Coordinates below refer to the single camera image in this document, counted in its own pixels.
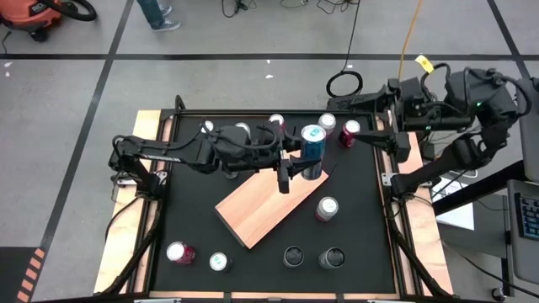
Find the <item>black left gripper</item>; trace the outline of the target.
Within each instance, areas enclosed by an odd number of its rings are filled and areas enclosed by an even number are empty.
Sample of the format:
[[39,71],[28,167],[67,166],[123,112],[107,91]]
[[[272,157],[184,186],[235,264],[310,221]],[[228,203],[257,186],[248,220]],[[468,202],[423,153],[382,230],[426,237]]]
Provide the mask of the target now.
[[[320,164],[321,161],[322,159],[319,157],[304,158],[289,156],[288,158],[281,158],[276,167],[279,191],[282,194],[290,193],[289,181],[296,175],[296,167],[313,167]],[[305,168],[300,174],[303,177],[311,177],[312,169]]]

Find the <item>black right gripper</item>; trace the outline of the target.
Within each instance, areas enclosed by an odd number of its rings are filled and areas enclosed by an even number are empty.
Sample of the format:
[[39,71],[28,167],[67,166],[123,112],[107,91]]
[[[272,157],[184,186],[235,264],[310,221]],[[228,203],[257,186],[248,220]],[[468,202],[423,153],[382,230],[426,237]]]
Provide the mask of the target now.
[[384,110],[390,104],[395,133],[391,130],[370,130],[355,134],[355,139],[377,147],[393,146],[391,153],[398,163],[403,163],[411,151],[408,132],[412,127],[409,124],[426,113],[424,105],[427,101],[417,77],[402,82],[390,78],[387,87],[383,86],[379,92],[331,98],[328,109]]

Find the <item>dark red black can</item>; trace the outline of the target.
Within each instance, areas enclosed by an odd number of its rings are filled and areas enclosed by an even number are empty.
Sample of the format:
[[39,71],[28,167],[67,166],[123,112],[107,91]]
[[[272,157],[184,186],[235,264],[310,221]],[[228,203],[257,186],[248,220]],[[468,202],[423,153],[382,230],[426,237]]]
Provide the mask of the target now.
[[360,132],[360,124],[355,120],[348,120],[344,123],[338,141],[341,146],[350,148],[355,142],[355,135]]

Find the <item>black perforated computer case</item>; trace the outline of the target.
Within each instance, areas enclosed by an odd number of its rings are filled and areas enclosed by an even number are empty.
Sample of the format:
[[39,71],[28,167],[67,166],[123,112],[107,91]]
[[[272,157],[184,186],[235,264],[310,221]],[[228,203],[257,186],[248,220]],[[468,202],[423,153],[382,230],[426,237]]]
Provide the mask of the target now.
[[376,112],[377,101],[375,97],[364,95],[342,96],[331,98],[327,102],[327,109],[330,110],[347,110],[355,111],[370,111]]

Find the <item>black stand beam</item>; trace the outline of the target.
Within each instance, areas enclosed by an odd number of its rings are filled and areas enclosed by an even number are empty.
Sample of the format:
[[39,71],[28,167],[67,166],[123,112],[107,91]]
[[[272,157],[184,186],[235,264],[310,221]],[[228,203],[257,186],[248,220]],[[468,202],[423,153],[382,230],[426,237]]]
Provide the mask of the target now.
[[441,215],[476,199],[504,189],[509,180],[527,181],[522,160],[515,162],[486,178],[466,186],[433,203],[435,215]]

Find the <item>white paper sheet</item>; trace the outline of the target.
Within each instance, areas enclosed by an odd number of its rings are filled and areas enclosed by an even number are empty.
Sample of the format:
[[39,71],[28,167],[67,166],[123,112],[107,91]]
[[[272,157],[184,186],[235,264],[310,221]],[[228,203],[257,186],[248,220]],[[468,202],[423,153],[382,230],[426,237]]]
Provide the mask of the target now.
[[[431,189],[432,202],[436,202],[439,199],[455,193],[456,191],[466,187],[465,184],[459,181],[454,181],[448,185],[439,194],[438,191],[446,186],[451,180],[449,178],[441,177],[438,184]],[[474,230],[474,211],[472,203],[463,205],[454,210],[448,211],[442,215],[437,215],[436,220],[438,223],[443,223],[449,226],[459,227],[470,231]]]

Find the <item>grey monitor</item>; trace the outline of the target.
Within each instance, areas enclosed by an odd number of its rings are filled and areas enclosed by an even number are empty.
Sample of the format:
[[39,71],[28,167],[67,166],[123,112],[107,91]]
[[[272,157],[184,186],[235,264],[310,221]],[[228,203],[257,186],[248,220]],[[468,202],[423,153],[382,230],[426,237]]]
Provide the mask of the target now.
[[539,77],[520,79],[531,101],[531,111],[519,119],[525,175],[539,183]]

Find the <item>crimson can silver lid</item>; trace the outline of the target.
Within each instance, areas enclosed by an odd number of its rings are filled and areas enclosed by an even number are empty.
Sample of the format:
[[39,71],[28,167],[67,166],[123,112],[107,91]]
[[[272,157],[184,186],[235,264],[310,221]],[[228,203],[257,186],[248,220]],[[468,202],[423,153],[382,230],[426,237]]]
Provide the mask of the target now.
[[184,242],[172,242],[166,251],[171,262],[191,264],[195,260],[195,249]]

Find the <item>grey console blue keys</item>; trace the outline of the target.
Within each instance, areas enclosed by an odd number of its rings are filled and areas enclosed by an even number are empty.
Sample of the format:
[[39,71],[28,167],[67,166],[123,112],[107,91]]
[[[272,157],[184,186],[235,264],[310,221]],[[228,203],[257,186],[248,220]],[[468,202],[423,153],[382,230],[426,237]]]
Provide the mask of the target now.
[[539,185],[510,180],[507,190],[515,275],[539,284]]

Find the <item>person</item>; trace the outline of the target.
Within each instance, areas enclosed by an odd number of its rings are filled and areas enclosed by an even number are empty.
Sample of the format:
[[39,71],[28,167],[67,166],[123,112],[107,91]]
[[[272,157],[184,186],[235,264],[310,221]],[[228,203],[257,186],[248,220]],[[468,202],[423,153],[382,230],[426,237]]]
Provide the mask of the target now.
[[136,2],[152,30],[163,32],[181,27],[179,21],[168,17],[173,12],[171,5],[161,4],[158,0],[136,0]]

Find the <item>black mat orange stripes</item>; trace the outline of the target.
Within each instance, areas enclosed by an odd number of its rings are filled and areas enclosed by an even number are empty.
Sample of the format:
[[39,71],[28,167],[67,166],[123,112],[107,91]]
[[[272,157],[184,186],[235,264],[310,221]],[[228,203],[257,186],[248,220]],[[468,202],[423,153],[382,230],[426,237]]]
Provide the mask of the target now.
[[0,303],[29,303],[43,269],[42,247],[0,247]]

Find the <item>orange shop vacuum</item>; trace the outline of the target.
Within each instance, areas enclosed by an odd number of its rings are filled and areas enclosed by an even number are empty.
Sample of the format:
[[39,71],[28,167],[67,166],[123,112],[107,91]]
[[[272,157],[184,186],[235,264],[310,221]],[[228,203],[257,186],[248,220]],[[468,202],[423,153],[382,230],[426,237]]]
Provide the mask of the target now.
[[47,30],[61,14],[39,0],[0,0],[0,24],[24,31],[36,42],[46,41]]

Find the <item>grey stand base plate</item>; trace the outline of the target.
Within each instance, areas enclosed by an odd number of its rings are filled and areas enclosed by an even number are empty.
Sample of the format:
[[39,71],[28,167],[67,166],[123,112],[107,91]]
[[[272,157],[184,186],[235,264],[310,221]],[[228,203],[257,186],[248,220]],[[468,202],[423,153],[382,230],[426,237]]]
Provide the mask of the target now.
[[505,232],[509,223],[508,202],[505,195],[491,194],[472,202],[474,230],[438,223],[441,239],[461,248],[507,258]]

